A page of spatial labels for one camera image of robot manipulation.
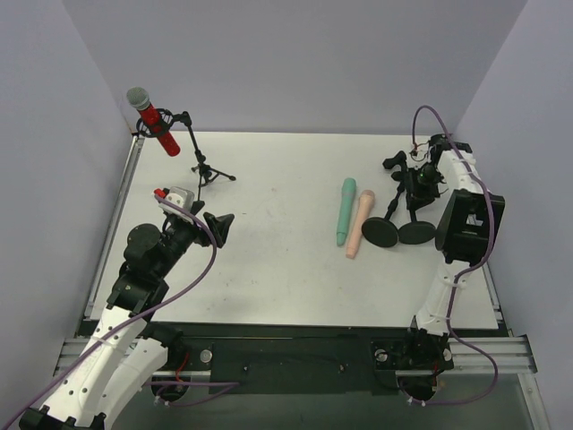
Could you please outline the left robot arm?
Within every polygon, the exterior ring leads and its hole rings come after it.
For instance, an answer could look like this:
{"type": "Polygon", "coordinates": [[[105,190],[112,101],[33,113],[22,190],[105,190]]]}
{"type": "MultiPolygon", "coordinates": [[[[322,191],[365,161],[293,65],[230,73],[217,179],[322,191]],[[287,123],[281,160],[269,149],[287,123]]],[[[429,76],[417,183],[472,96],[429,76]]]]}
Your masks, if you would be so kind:
{"type": "Polygon", "coordinates": [[[191,245],[222,247],[235,217],[206,212],[196,219],[172,208],[165,215],[164,231],[153,224],[130,231],[124,264],[90,340],[43,404],[22,412],[19,428],[109,429],[153,373],[182,354],[181,332],[151,320],[168,303],[166,276],[191,245]]]}

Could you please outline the black tripod microphone stand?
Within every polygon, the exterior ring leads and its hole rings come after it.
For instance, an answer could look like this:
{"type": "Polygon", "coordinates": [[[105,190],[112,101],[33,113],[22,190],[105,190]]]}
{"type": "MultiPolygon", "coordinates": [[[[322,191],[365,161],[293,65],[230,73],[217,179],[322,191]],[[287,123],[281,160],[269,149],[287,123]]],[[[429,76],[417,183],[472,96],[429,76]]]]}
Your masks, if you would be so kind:
{"type": "MultiPolygon", "coordinates": [[[[194,156],[196,158],[196,165],[194,167],[192,167],[192,172],[197,173],[199,175],[198,195],[201,195],[201,191],[204,187],[212,184],[213,182],[215,182],[220,177],[224,177],[224,178],[226,178],[232,182],[234,182],[236,180],[235,176],[230,175],[228,173],[225,173],[221,170],[215,169],[207,163],[207,157],[203,154],[203,152],[201,151],[201,149],[197,143],[197,140],[196,140],[196,137],[194,134],[194,130],[192,128],[192,119],[191,119],[190,114],[187,111],[184,111],[183,113],[180,113],[180,114],[173,114],[168,109],[157,108],[157,110],[159,111],[159,113],[162,115],[163,119],[167,123],[167,126],[169,127],[170,133],[171,133],[172,127],[175,124],[180,123],[186,128],[188,134],[190,135],[190,139],[191,139],[192,147],[193,147],[193,153],[194,153],[194,156]]],[[[137,120],[136,130],[137,130],[137,133],[139,135],[141,135],[145,138],[156,139],[153,135],[147,135],[148,130],[141,123],[140,118],[137,120]]]]}

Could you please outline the red glitter microphone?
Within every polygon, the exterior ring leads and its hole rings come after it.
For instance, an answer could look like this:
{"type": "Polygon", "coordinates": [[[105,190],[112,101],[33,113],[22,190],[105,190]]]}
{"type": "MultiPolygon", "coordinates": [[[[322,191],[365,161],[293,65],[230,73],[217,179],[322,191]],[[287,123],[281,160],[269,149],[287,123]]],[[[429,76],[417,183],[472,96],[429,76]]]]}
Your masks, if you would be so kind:
{"type": "Polygon", "coordinates": [[[180,147],[170,133],[162,115],[151,104],[149,93],[142,87],[132,87],[126,92],[126,99],[139,112],[141,123],[148,130],[147,135],[153,135],[168,156],[177,156],[180,153],[180,147]]]}

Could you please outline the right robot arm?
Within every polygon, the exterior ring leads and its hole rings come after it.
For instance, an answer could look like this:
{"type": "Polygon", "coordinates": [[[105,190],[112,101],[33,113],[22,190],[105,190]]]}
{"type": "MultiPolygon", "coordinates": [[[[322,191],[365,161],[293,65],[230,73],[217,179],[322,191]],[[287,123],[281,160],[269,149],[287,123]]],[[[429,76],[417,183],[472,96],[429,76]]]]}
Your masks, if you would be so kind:
{"type": "Polygon", "coordinates": [[[432,238],[442,255],[427,298],[413,318],[408,345],[413,357],[442,360],[452,337],[454,304],[469,277],[492,253],[505,200],[489,192],[479,177],[469,144],[435,134],[428,152],[428,161],[407,174],[407,208],[414,214],[433,202],[439,183],[448,186],[449,200],[432,233],[424,233],[422,223],[412,221],[399,230],[399,238],[409,245],[432,238]]]}

